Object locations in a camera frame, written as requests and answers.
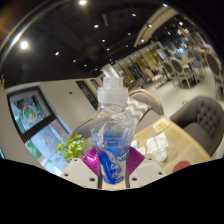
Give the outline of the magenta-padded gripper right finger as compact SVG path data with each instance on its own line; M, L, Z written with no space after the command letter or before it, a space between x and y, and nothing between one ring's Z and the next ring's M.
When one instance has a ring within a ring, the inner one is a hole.
M131 147L126 159L127 187L140 188L166 176L165 171L153 159L143 156Z

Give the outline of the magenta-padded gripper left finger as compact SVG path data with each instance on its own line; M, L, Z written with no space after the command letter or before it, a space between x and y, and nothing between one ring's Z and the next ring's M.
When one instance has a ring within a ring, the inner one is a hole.
M81 158L73 158L61 177L84 188L98 189L100 162L96 150L92 148Z

